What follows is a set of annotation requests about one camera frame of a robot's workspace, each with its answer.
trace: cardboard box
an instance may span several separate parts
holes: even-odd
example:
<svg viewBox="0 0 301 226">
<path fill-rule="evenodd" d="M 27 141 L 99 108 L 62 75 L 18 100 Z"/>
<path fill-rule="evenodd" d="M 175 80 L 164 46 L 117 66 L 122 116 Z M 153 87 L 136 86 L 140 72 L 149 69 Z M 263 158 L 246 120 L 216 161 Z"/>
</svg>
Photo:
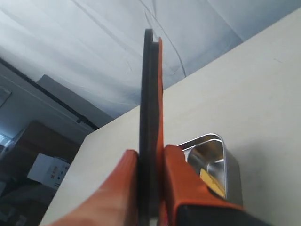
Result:
<svg viewBox="0 0 301 226">
<path fill-rule="evenodd" d="M 59 158 L 39 154 L 27 177 L 57 190 L 69 167 L 70 164 Z"/>
</svg>

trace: stainless steel tray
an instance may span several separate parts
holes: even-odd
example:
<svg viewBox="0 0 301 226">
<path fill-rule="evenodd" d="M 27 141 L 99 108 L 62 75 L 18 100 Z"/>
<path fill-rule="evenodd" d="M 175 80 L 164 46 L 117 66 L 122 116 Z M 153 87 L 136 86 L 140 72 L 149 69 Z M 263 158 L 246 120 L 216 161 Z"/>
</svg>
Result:
<svg viewBox="0 0 301 226">
<path fill-rule="evenodd" d="M 223 186 L 227 201 L 243 205 L 239 164 L 219 135 L 206 134 L 178 146 L 198 175 L 205 169 Z"/>
</svg>

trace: white box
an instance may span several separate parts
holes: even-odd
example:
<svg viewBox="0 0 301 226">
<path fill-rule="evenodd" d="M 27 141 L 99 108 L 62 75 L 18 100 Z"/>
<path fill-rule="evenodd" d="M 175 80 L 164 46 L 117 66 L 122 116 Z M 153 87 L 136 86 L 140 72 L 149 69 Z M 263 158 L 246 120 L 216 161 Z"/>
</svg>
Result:
<svg viewBox="0 0 301 226">
<path fill-rule="evenodd" d="M 69 167 L 70 164 L 59 158 L 39 154 L 27 177 L 57 190 Z"/>
</svg>

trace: metal container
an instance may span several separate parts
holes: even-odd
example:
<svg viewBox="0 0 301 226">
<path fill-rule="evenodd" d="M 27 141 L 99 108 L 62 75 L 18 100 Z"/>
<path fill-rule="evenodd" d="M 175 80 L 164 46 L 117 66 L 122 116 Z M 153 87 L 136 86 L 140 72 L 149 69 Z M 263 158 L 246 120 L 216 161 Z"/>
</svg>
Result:
<svg viewBox="0 0 301 226">
<path fill-rule="evenodd" d="M 205 169 L 223 186 L 227 201 L 243 205 L 238 162 L 219 135 L 206 134 L 178 146 L 198 175 Z"/>
</svg>

